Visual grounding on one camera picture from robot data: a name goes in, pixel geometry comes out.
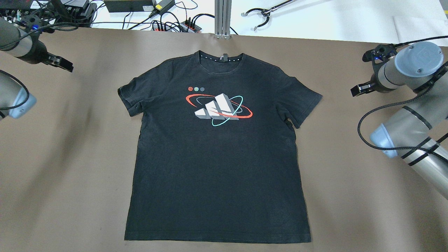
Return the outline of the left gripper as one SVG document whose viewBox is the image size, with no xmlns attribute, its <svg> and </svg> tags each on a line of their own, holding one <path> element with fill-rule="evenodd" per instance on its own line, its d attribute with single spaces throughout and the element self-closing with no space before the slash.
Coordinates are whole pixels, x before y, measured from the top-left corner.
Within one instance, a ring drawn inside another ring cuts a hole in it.
<svg viewBox="0 0 448 252">
<path fill-rule="evenodd" d="M 49 64 L 53 67 L 58 67 L 70 73 L 73 72 L 73 64 L 61 56 L 55 56 L 47 51 L 43 42 L 34 42 L 29 51 L 30 64 Z"/>
</svg>

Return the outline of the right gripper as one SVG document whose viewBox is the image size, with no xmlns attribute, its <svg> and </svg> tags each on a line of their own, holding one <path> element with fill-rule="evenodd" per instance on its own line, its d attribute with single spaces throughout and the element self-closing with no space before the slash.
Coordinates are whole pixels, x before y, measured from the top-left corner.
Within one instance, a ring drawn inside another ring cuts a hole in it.
<svg viewBox="0 0 448 252">
<path fill-rule="evenodd" d="M 389 93 L 396 90 L 396 85 L 391 83 L 385 74 L 385 64 L 381 66 L 374 66 L 374 73 L 372 75 L 372 82 L 365 82 L 362 84 L 357 84 L 351 88 L 352 97 L 357 97 L 363 94 L 368 94 L 373 91 L 380 93 Z"/>
</svg>

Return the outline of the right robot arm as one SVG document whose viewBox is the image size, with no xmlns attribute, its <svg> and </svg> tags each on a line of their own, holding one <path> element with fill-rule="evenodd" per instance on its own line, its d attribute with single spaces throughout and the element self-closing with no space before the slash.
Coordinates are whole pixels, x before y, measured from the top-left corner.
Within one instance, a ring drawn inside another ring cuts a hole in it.
<svg viewBox="0 0 448 252">
<path fill-rule="evenodd" d="M 443 50 L 430 41 L 380 44 L 366 51 L 363 61 L 371 62 L 374 73 L 370 81 L 351 89 L 352 96 L 374 91 L 389 93 L 406 86 L 416 97 L 394 103 L 401 108 L 371 133 L 369 141 L 361 134 L 366 115 L 362 116 L 357 126 L 360 139 L 390 158 L 400 157 L 447 198 L 447 150 L 441 146 L 447 135 L 438 140 L 429 135 L 448 115 Z"/>
</svg>

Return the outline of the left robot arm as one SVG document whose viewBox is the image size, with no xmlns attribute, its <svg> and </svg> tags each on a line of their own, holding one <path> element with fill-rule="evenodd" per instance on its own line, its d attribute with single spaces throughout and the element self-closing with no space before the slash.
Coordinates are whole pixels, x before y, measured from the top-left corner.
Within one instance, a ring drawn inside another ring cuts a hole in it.
<svg viewBox="0 0 448 252">
<path fill-rule="evenodd" d="M 1 51 L 29 64 L 43 63 L 72 72 L 72 62 L 47 51 L 44 43 L 39 40 L 42 32 L 53 33 L 54 30 L 51 29 L 51 24 L 35 14 L 24 16 L 17 24 L 1 18 Z M 1 71 L 1 119 L 6 117 L 18 119 L 25 115 L 36 102 L 35 96 L 20 80 Z"/>
</svg>

